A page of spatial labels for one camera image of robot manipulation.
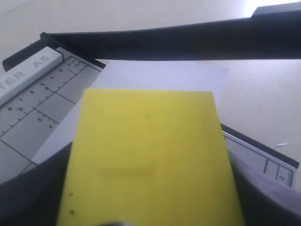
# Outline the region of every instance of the paper sheet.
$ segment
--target paper sheet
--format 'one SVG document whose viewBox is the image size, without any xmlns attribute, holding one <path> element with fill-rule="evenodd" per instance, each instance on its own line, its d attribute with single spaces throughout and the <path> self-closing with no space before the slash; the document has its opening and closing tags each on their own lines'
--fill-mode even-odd
<svg viewBox="0 0 301 226">
<path fill-rule="evenodd" d="M 227 69 L 194 61 L 110 61 L 92 88 L 211 91 L 218 109 Z M 32 161 L 42 163 L 70 143 L 75 134 L 80 102 L 51 134 Z"/>
</svg>

